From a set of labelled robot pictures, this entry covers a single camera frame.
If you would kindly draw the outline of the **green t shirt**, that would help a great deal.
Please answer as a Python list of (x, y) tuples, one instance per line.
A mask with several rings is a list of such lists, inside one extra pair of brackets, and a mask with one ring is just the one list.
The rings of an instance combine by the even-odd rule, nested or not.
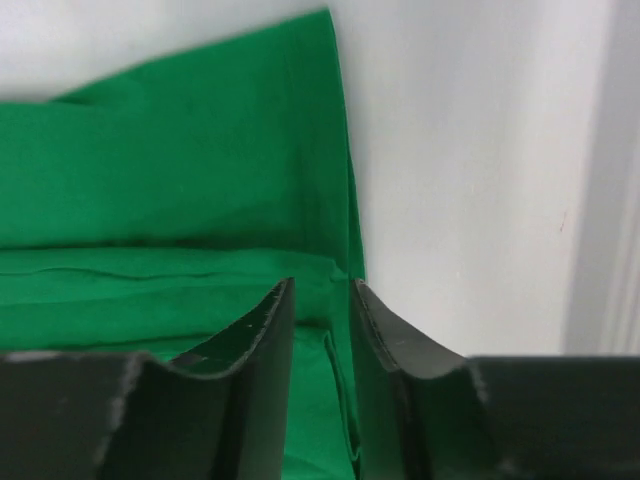
[(1, 346), (168, 359), (296, 283), (283, 477), (352, 479), (365, 274), (322, 9), (1, 107)]

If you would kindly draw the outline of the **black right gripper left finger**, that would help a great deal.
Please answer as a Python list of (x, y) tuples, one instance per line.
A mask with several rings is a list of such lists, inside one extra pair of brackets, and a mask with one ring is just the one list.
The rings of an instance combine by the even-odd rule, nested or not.
[(276, 479), (295, 282), (168, 362), (144, 351), (1, 357), (5, 479)]

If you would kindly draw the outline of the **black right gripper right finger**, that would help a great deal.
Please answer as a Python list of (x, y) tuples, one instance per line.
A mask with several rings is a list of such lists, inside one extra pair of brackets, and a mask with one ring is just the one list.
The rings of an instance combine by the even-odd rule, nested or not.
[(365, 479), (635, 479), (635, 356), (459, 355), (351, 284)]

